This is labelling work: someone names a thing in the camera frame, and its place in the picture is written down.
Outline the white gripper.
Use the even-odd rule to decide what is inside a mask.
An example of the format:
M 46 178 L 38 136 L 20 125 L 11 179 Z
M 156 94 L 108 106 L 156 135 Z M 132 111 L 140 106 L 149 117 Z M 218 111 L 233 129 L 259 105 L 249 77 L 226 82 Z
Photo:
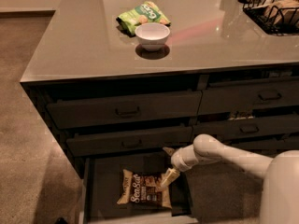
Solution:
M 175 151 L 171 147 L 164 147 L 163 151 L 171 157 L 171 164 L 175 168 L 168 168 L 161 181 L 161 188 L 164 189 L 172 184 L 180 172 L 186 172 L 199 163 L 199 157 L 194 151 L 193 145 L 179 148 Z

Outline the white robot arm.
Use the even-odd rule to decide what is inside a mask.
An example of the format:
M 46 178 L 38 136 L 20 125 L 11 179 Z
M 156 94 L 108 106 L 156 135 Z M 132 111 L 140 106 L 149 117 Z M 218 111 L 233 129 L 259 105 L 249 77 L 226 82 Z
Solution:
M 195 165 L 223 161 L 263 181 L 260 224 L 299 224 L 298 150 L 270 158 L 226 146 L 209 134 L 199 134 L 191 145 L 172 151 L 170 157 L 172 166 L 162 179 L 162 187 L 168 187 Z

